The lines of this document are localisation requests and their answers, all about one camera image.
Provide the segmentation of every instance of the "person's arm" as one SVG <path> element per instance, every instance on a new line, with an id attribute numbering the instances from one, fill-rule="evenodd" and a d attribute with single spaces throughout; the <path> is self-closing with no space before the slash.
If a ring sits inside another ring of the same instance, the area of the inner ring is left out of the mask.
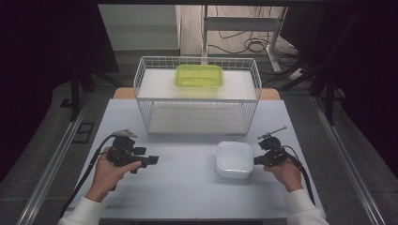
<path id="1" fill-rule="evenodd" d="M 325 220 L 323 210 L 315 207 L 306 189 L 301 185 L 301 172 L 293 163 L 287 159 L 283 163 L 264 167 L 266 172 L 274 174 L 289 192 L 285 196 L 290 216 L 287 218 L 289 225 L 315 225 L 328 224 Z"/>
<path id="2" fill-rule="evenodd" d="M 134 171 L 141 166 L 141 162 L 133 162 L 124 167 L 116 167 L 107 159 L 106 154 L 109 148 L 106 148 L 99 157 L 94 174 L 94 180 L 91 188 L 87 191 L 85 197 L 82 197 L 73 212 L 62 217 L 58 225 L 95 225 L 99 224 L 100 216 L 106 205 L 102 200 L 114 188 L 123 175 L 129 171 Z"/>

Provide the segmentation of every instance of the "metal rail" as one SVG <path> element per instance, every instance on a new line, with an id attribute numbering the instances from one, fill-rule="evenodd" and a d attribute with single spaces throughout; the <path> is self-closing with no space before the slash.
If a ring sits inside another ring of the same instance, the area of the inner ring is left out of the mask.
<path id="1" fill-rule="evenodd" d="M 318 112 L 318 115 L 322 121 L 322 124 L 325 127 L 330 140 L 332 141 L 334 148 L 336 149 L 337 155 L 339 156 L 340 160 L 342 161 L 343 167 L 347 172 L 348 178 L 351 181 L 355 191 L 357 192 L 358 196 L 360 197 L 360 201 L 368 215 L 369 219 L 371 220 L 372 224 L 380 225 L 386 224 L 383 217 L 381 216 L 380 210 L 375 202 L 375 199 L 372 196 L 372 193 L 366 187 L 365 183 L 363 182 L 360 174 L 357 171 L 351 157 L 348 154 L 348 151 L 345 149 L 345 146 L 340 139 L 340 136 L 337 130 L 331 126 L 328 122 L 327 117 L 324 115 L 323 105 L 320 101 L 319 97 L 311 97 L 314 106 Z"/>
<path id="2" fill-rule="evenodd" d="M 30 196 L 29 201 L 27 202 L 16 224 L 32 224 L 35 220 L 36 215 L 38 214 L 38 210 L 40 209 L 44 198 L 46 197 L 47 192 L 49 191 L 50 186 L 53 183 L 56 173 L 61 166 L 62 160 L 64 159 L 64 156 L 69 149 L 73 136 L 83 119 L 90 97 L 90 93 L 84 94 L 82 109 L 76 116 L 74 122 L 70 122 L 64 137 L 58 145 L 58 148 L 55 150 L 42 176 L 38 180 L 38 184 L 36 185 L 32 195 Z"/>

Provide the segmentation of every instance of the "white sleeve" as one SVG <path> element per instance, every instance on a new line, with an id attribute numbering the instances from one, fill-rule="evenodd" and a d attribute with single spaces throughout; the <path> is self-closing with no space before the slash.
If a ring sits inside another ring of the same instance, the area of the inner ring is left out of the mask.
<path id="1" fill-rule="evenodd" d="M 314 206 L 306 189 L 292 191 L 288 193 L 284 199 L 287 203 L 290 214 L 287 218 L 287 224 L 328 224 L 325 221 L 326 215 L 324 211 Z"/>
<path id="2" fill-rule="evenodd" d="M 62 217 L 58 225 L 98 225 L 106 204 L 82 197 L 73 212 Z"/>

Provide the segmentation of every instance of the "wooden table edge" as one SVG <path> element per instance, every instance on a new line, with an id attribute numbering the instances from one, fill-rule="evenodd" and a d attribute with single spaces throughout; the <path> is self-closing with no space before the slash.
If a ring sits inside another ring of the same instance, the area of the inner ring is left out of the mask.
<path id="1" fill-rule="evenodd" d="M 116 89 L 114 99 L 135 99 L 132 87 L 119 87 Z M 274 88 L 263 88 L 260 100 L 281 100 L 279 92 Z"/>

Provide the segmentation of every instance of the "hand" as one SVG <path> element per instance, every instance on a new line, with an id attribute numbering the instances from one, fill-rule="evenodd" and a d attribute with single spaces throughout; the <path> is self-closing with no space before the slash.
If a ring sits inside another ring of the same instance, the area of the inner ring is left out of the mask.
<path id="1" fill-rule="evenodd" d="M 140 168 L 141 161 L 132 162 L 124 167 L 116 167 L 106 159 L 110 147 L 103 150 L 96 165 L 93 184 L 85 197 L 94 202 L 102 202 L 109 191 L 114 188 L 117 182 L 123 179 L 123 175 L 129 171 Z"/>
<path id="2" fill-rule="evenodd" d="M 301 185 L 301 172 L 289 158 L 279 165 L 264 167 L 264 171 L 273 173 L 275 178 L 286 187 L 288 192 L 303 189 Z"/>

